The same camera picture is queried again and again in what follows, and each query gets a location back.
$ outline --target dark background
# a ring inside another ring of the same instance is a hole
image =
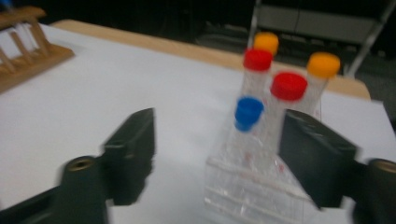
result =
[[[265,4],[378,18],[387,0],[265,0]],[[14,0],[16,6],[42,7],[49,24],[72,19],[122,30],[195,43],[206,22],[249,28],[254,0]],[[392,13],[373,51],[396,56],[396,15]]]

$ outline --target wooden rack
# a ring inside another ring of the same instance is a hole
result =
[[[44,10],[37,7],[21,7],[0,13],[0,31],[9,33],[21,54],[9,58],[0,46],[0,93],[74,55],[71,49],[53,45],[47,40],[37,21],[45,15]],[[27,49],[15,29],[8,29],[17,24],[25,26],[26,34],[33,38],[37,48]]]

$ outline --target chair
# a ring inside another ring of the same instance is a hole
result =
[[[354,77],[362,61],[381,33],[396,0],[389,0],[378,18],[348,16],[292,7],[275,7],[256,1],[247,45],[260,29],[292,35],[311,36],[360,46],[351,63],[344,65],[344,75]]]

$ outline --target white table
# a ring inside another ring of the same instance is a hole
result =
[[[99,155],[135,111],[156,108],[154,173],[139,203],[110,209],[112,223],[226,223],[204,207],[204,168],[242,73],[152,50],[44,27],[76,57],[0,95],[0,206],[57,184],[62,164]],[[322,120],[362,147],[359,160],[396,161],[380,103],[326,92]],[[331,209],[309,223],[348,223]]]

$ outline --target clear plastic tube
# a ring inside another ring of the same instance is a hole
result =
[[[5,7],[8,13],[15,13],[15,8],[12,5],[10,0],[1,0],[2,5]],[[14,29],[18,34],[18,37],[21,39],[22,44],[28,51],[32,51],[35,49],[35,42],[33,41],[26,24],[22,22],[18,22],[14,24]]]
[[[302,99],[307,81],[296,73],[284,72],[274,77],[271,96],[268,97],[262,133],[263,149],[273,156],[278,151],[286,109],[296,109]]]
[[[285,164],[263,154],[258,117],[239,114],[206,160],[205,205],[244,223],[303,224],[309,197]]]
[[[244,57],[245,71],[241,96],[253,96],[262,100],[272,60],[273,56],[269,51],[247,49]]]
[[[340,59],[327,52],[316,52],[309,58],[306,66],[308,87],[297,110],[315,116],[315,109],[329,79],[335,77],[340,69]]]

